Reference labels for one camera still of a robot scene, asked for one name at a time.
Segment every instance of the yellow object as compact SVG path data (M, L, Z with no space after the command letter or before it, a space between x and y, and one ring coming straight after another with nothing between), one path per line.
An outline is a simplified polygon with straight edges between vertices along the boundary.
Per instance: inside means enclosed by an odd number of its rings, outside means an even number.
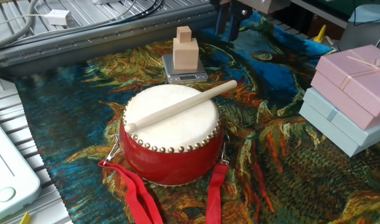
M20 224L29 224L29 221L31 220L31 216L28 212L24 214L24 217L22 218Z
M318 43L322 43L323 38L325 36L325 32L326 32L326 25L323 25L323 27L321 28L321 30L319 32L319 35L317 37L315 37L313 39L313 41L318 42Z

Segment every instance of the red drum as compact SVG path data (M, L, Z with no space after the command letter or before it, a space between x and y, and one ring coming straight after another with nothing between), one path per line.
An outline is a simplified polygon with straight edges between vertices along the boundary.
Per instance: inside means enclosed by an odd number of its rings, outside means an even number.
M199 93L187 86L159 85L128 102L120 126L120 143L126 160L140 177L158 185L183 185L202 177L214 165L221 151L223 130L211 100L133 133L126 133L124 127Z

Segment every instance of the tapestry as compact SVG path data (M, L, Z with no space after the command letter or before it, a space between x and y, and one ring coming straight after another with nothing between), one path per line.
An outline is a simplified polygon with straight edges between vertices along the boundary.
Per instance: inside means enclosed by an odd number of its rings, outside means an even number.
M380 143L349 158L298 114L315 66L333 50L270 24L258 14L239 38L197 32L206 91L230 135L221 187L222 223L380 223ZM166 84L161 56L172 40L150 43L16 80L31 133L74 223L133 223L126 185L97 164L106 158L127 101ZM123 154L112 160L130 170ZM205 223L211 172L193 184L146 184L165 223Z

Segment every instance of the digital scale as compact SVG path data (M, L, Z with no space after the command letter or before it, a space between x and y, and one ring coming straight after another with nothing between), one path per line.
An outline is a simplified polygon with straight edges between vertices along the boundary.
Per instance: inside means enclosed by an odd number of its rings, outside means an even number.
M33 202L40 180L0 127L0 219Z
M173 54L162 56L166 77L170 84L205 82L208 79L208 74L205 71L201 59L198 58L197 69L175 69L173 66Z

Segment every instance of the red strap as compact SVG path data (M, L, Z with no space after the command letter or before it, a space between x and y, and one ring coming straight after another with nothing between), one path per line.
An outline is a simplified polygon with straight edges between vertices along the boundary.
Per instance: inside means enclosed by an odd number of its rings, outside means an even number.
M221 185L225 181L227 165L216 163L208 189L206 224L221 224Z
M123 181L125 181L126 186L128 186L125 200L129 205L133 219L135 219L135 223L163 224L163 220L161 218L161 215L159 214L154 199L147 192L142 179L136 174L126 170L118 164L110 164L106 162L103 165L103 163L103 161L99 162L98 165L104 168L113 169L117 171L121 175ZM138 196L140 196L144 200L146 204L146 210L138 201Z

